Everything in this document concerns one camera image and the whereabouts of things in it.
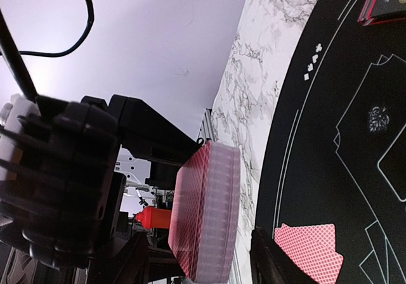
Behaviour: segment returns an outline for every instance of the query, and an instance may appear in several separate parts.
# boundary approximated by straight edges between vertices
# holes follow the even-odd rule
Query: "black playing mat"
[[[338,283],[406,283],[406,23],[319,0],[265,153],[256,225],[335,224]]]

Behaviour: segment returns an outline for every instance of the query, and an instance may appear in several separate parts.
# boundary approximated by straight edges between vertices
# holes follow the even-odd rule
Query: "playing card deck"
[[[343,256],[336,252],[333,224],[275,229],[275,242],[308,276],[320,284],[337,281]]]
[[[363,25],[373,25],[406,19],[406,0],[366,0],[358,19]]]

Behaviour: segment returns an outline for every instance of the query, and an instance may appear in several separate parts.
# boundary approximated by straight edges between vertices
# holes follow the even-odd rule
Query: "marble countertop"
[[[229,283],[252,283],[249,250],[266,142],[289,63],[317,0],[246,0],[212,112],[217,141],[240,148],[240,216]]]

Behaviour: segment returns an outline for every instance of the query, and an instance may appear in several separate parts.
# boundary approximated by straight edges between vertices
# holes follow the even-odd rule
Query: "black cable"
[[[38,52],[38,51],[20,51],[20,54],[27,55],[27,56],[59,58],[59,57],[69,55],[71,52],[75,51],[83,43],[83,41],[87,38],[87,36],[89,35],[90,30],[93,26],[93,22],[95,21],[95,11],[93,9],[92,0],[85,0],[85,2],[86,2],[86,7],[88,9],[88,21],[86,24],[86,28],[84,29],[82,36],[71,48],[67,49],[66,51],[62,51],[60,53],[43,53],[43,52]]]
[[[32,82],[31,76],[28,73],[27,67],[18,52],[18,49],[14,43],[14,40],[8,30],[4,16],[0,10],[0,52],[13,74],[18,86],[23,92],[24,96],[30,100],[35,101],[37,97],[37,90]]]

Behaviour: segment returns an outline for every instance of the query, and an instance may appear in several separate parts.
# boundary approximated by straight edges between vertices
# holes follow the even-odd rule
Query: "red cylinder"
[[[145,229],[162,228],[169,229],[172,211],[158,209],[152,206],[145,207],[143,212],[135,216],[137,222],[142,223]]]

